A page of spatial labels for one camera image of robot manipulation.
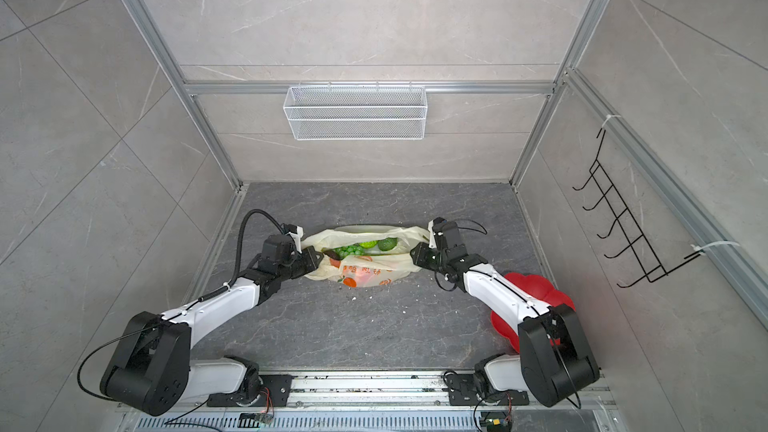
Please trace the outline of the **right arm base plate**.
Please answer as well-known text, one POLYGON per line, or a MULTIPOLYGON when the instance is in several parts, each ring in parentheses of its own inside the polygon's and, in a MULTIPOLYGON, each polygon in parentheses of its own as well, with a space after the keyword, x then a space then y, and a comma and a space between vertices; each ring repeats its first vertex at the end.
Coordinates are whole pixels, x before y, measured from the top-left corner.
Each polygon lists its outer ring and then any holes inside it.
POLYGON ((483 404, 517 407, 530 404, 527 392, 518 390, 494 391, 475 374, 447 370, 441 374, 441 379, 444 389, 448 392, 448 401, 451 406, 483 404))

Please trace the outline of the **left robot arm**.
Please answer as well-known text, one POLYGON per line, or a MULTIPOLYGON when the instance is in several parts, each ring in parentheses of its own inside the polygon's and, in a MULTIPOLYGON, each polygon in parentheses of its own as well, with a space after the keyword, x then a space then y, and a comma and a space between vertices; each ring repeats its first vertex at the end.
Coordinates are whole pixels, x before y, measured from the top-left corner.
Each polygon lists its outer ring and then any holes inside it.
POLYGON ((99 391, 151 416, 188 399, 249 405, 261 393, 256 363, 237 357, 193 360, 194 346, 229 320, 264 303, 287 280, 317 270, 322 253, 299 249, 292 234, 271 235, 234 280, 161 314, 130 319, 102 375, 99 391))

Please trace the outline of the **cream plastic bag fruit print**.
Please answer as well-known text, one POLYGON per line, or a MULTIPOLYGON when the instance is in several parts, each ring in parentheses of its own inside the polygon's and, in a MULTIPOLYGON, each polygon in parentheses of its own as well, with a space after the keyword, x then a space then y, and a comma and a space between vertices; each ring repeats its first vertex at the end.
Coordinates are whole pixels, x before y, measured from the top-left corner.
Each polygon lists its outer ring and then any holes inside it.
POLYGON ((319 268, 307 275, 311 280, 329 280, 348 287, 374 287, 387 285, 420 270, 410 257, 410 251, 419 243, 429 242, 429 232, 418 226, 353 225, 326 229, 301 240, 304 249, 313 246, 324 258, 319 268), (349 256, 343 260, 333 252, 336 247, 360 242, 378 241, 396 237, 398 246, 381 252, 377 246, 367 249, 364 256, 349 256), (329 259, 341 261, 335 268, 329 259))

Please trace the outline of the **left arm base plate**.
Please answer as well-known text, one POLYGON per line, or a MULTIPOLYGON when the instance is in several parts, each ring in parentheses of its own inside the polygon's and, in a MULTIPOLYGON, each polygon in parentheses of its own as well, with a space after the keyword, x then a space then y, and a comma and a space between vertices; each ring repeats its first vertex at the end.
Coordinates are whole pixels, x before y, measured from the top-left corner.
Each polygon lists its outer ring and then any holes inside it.
POLYGON ((291 392, 292 375, 260 375, 246 378, 235 392, 211 394, 208 407, 285 407, 291 392))

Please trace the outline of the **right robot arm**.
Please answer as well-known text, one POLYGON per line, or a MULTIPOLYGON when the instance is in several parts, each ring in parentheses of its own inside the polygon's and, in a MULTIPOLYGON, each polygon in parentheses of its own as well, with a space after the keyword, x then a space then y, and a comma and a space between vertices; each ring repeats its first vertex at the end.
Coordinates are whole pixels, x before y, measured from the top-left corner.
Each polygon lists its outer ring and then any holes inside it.
POLYGON ((514 354, 475 366, 481 397, 526 392, 546 407, 563 400, 580 406, 579 392, 598 381, 600 367, 576 311, 535 297, 469 253, 456 222, 437 218, 428 231, 429 241, 410 252, 414 264, 481 301, 517 336, 514 354))

